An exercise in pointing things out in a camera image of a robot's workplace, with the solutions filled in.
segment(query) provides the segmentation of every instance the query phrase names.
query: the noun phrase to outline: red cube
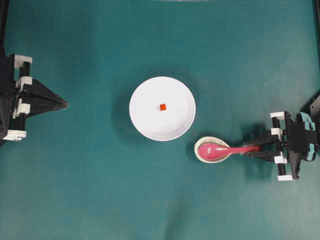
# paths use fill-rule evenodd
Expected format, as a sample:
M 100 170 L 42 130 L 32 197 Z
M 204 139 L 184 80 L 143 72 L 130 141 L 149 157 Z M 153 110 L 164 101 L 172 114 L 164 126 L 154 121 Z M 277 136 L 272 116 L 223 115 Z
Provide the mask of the red cube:
M 165 104 L 160 104 L 160 110 L 161 111 L 164 111 L 164 110 L 166 110 L 167 108 L 166 108 L 166 105 Z

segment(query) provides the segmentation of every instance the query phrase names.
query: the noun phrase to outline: small white dish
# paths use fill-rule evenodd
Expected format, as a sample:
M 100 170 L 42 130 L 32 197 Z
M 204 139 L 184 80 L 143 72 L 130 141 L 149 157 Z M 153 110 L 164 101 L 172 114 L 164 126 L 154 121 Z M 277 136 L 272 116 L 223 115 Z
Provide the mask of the small white dish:
M 209 161 L 206 160 L 204 158 L 202 158 L 198 152 L 198 149 L 200 148 L 200 146 L 202 146 L 203 144 L 218 144 L 224 147 L 230 147 L 227 143 L 225 143 L 224 141 L 222 141 L 219 138 L 213 137 L 213 136 L 204 136 L 202 138 L 200 138 L 198 141 L 196 141 L 195 145 L 194 145 L 194 153 L 196 155 L 196 157 L 201 161 L 204 162 L 206 164 L 217 164 L 220 163 L 224 160 L 226 160 L 228 157 L 230 157 L 231 154 L 219 157 L 218 159 L 215 159 L 213 161 Z

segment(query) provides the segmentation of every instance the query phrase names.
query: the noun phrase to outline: white plastic clip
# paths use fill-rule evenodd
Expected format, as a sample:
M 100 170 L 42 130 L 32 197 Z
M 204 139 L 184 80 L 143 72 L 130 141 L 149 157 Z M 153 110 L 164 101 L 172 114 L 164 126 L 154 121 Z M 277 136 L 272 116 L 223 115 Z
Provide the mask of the white plastic clip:
M 24 85 L 32 85 L 32 77 L 31 76 L 22 76 L 18 81 L 15 83 L 16 88 L 20 88 L 20 92 L 24 89 Z
M 274 157 L 274 163 L 275 164 L 287 164 L 288 160 L 285 156 L 283 156 L 283 152 L 280 152 L 280 156 L 275 156 Z
M 277 118 L 279 120 L 285 120 L 285 112 L 284 111 L 277 111 L 270 113 L 270 118 Z
M 26 131 L 21 130 L 8 130 L 8 134 L 3 138 L 3 140 L 16 141 L 19 142 L 27 136 Z
M 19 116 L 19 114 L 29 114 L 31 105 L 28 103 L 22 103 L 22 99 L 19 99 L 18 107 L 14 109 L 12 114 L 12 118 L 15 119 Z
M 32 57 L 22 56 L 22 55 L 14 55 L 14 68 L 15 69 L 22 67 L 24 62 L 28 62 L 28 63 L 32 64 Z
M 294 180 L 292 175 L 279 175 L 278 181 L 292 181 Z
M 280 128 L 271 128 L 271 135 L 278 135 L 280 141 L 282 141 L 282 132 Z

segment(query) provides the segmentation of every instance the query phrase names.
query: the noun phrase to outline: pink spoon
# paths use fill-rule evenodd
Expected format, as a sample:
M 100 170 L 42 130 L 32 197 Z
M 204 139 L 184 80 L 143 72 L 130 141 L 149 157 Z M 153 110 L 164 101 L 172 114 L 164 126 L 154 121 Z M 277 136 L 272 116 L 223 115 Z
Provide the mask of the pink spoon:
M 214 143 L 206 143 L 198 148 L 200 156 L 208 161 L 214 161 L 229 154 L 244 154 L 260 150 L 260 146 L 226 147 Z

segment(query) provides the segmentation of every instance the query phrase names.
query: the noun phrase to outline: spoon handle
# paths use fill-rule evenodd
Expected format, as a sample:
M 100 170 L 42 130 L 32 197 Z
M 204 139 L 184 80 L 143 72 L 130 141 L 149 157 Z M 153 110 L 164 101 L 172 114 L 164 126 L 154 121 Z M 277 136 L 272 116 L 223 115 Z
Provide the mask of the spoon handle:
M 231 154 L 244 154 L 249 152 L 259 152 L 260 146 L 244 146 L 244 147 L 229 147 Z

